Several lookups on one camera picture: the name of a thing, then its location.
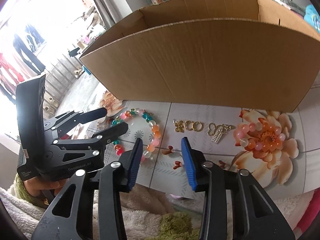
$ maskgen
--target silver screw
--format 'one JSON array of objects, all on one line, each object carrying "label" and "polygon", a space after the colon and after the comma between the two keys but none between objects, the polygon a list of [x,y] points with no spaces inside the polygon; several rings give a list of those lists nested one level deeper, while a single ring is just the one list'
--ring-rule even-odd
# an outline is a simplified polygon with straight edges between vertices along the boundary
[{"label": "silver screw", "polygon": [[76,171],[76,176],[81,177],[85,174],[85,170],[77,170]]},{"label": "silver screw", "polygon": [[249,171],[246,170],[246,169],[241,169],[240,170],[240,175],[242,175],[242,176],[248,176],[249,174],[250,174]]},{"label": "silver screw", "polygon": [[120,162],[113,162],[113,163],[110,164],[110,166],[111,166],[112,168],[118,168],[118,167],[121,166],[121,163],[120,163]]},{"label": "silver screw", "polygon": [[211,168],[213,166],[213,162],[205,161],[202,165],[206,168]]}]

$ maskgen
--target red garment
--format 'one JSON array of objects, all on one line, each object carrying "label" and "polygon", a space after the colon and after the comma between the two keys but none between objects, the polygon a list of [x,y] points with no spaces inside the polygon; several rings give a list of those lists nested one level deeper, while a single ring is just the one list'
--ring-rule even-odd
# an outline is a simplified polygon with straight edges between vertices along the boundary
[{"label": "red garment", "polygon": [[[12,78],[12,80],[16,83],[19,84],[20,82],[24,81],[23,76],[15,70],[15,68],[5,60],[4,56],[2,53],[0,53],[0,67],[3,67],[6,72],[8,73],[8,75]],[[18,80],[16,79],[16,77],[14,77],[12,75],[12,73],[9,71],[9,69],[12,71],[12,73],[14,73],[16,75],[16,77],[18,78]]]}]

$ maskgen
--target blue gripper pad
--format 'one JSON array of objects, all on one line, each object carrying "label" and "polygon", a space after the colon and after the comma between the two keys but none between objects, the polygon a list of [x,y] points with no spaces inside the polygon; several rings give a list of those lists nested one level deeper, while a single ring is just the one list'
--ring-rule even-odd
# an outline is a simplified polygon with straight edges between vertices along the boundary
[{"label": "blue gripper pad", "polygon": [[137,138],[133,149],[131,151],[124,152],[119,158],[119,162],[121,162],[123,167],[127,170],[127,187],[129,190],[132,190],[134,184],[136,183],[142,152],[142,140]]},{"label": "blue gripper pad", "polygon": [[189,185],[195,192],[203,191],[207,175],[202,169],[205,158],[202,152],[191,149],[188,138],[181,139],[181,151]]}]

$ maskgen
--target cardboard box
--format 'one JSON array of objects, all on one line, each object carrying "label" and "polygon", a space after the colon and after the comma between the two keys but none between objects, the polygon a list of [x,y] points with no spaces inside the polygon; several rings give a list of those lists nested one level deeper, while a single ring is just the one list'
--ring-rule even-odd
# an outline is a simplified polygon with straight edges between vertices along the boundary
[{"label": "cardboard box", "polygon": [[81,56],[117,98],[292,112],[319,71],[320,35],[272,0],[169,0]]}]

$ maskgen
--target table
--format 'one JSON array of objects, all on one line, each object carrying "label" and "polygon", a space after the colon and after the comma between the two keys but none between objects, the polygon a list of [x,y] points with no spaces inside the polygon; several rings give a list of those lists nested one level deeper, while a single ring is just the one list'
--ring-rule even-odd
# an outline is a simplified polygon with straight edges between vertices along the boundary
[{"label": "table", "polygon": [[[87,109],[85,109],[86,111],[99,107],[99,101],[105,90],[102,84],[97,86],[92,98],[89,100],[90,103]],[[123,106],[124,109],[121,112],[137,107],[153,112],[154,120],[159,124],[163,135],[159,147],[156,148],[151,158],[146,159],[141,164],[138,172],[137,183],[146,187],[187,198],[203,198],[202,193],[194,193],[191,190],[183,167],[176,170],[173,169],[176,160],[183,162],[180,142],[184,136],[188,137],[192,148],[202,151],[207,160],[211,160],[218,165],[221,163],[231,164],[234,156],[244,150],[242,147],[235,146],[236,141],[232,131],[227,132],[219,144],[212,142],[211,137],[207,134],[207,127],[211,122],[237,126],[243,121],[239,116],[244,109],[144,101],[123,101]],[[259,110],[259,112],[265,116],[268,116],[268,114],[271,116],[271,113],[264,110]],[[292,123],[288,139],[297,142],[299,152],[297,152],[298,156],[296,158],[289,159],[292,163],[292,173],[283,185],[279,185],[278,182],[278,178],[281,179],[283,176],[283,169],[271,169],[271,174],[274,178],[269,178],[271,183],[265,189],[273,199],[302,194],[320,187],[320,180],[318,179],[320,176],[320,76],[317,77],[314,85],[298,108],[287,115]],[[175,132],[173,119],[201,121],[204,123],[204,129],[201,132],[186,130],[184,133]],[[131,119],[128,124],[128,132],[119,138],[125,150],[132,149],[137,137],[142,138],[145,149],[152,139],[150,127],[140,117]],[[84,130],[87,136],[97,132],[97,121],[88,124]],[[174,153],[163,155],[162,150],[167,149],[169,145],[173,146]],[[108,164],[118,159],[119,157],[113,149],[113,144],[107,145],[105,163]],[[257,169],[257,167],[254,167],[256,164],[250,165],[247,164],[249,170]]]}]

